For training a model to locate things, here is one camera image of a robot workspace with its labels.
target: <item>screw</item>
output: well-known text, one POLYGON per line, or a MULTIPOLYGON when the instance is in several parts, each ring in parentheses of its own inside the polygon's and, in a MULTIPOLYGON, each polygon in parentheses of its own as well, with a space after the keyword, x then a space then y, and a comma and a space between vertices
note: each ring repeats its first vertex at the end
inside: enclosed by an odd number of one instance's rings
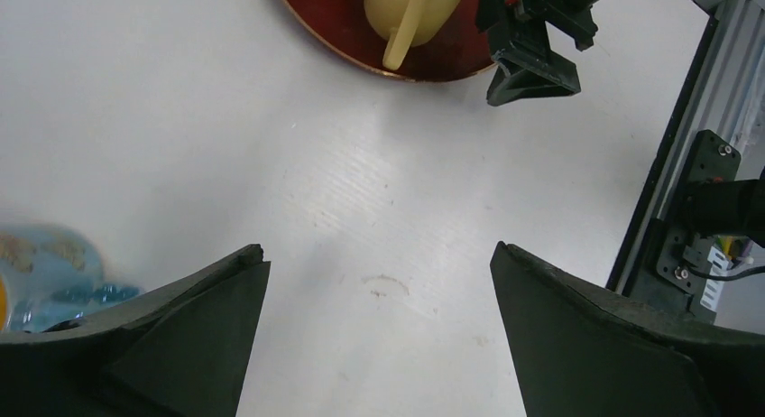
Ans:
POLYGON ((675 278, 678 280, 685 280, 689 276, 689 272, 687 269, 683 268, 682 266, 679 266, 678 268, 675 268, 675 278))

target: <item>round wooden plate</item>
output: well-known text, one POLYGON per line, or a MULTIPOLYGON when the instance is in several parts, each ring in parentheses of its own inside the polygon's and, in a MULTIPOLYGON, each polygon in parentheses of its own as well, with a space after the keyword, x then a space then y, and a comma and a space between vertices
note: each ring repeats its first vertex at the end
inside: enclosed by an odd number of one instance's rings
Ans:
POLYGON ((298 20, 344 59, 388 77, 412 81, 464 79, 493 65, 485 33, 475 27, 478 0, 462 0, 428 43, 409 50, 401 68, 383 66, 385 40, 364 16, 364 0, 284 0, 298 20))

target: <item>plastic bottle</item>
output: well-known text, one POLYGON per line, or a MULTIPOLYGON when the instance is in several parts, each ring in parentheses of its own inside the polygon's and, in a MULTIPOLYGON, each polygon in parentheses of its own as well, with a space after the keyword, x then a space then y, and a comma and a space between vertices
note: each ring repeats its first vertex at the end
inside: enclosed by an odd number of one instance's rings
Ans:
POLYGON ((0 226, 0 331, 44 331, 140 293, 105 281, 96 249, 70 230, 0 226))

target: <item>yellow mug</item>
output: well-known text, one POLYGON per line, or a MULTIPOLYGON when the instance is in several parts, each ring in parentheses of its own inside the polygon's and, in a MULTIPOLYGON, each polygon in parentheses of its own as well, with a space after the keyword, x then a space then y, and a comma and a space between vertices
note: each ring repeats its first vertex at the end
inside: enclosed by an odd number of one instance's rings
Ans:
POLYGON ((388 42, 382 64, 401 67, 410 47, 422 45, 447 22, 460 0, 364 0, 366 19, 388 42))

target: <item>white table surface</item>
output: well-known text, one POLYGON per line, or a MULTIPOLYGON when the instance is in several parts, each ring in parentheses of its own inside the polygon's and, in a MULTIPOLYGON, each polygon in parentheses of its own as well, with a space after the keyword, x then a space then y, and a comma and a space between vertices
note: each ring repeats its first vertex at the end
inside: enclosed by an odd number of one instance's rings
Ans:
POLYGON ((706 20, 594 17, 552 35, 580 95, 491 108, 491 73, 375 77, 279 0, 0 0, 0 219, 147 289, 263 244, 241 416, 523 415, 494 247, 605 283, 706 20))

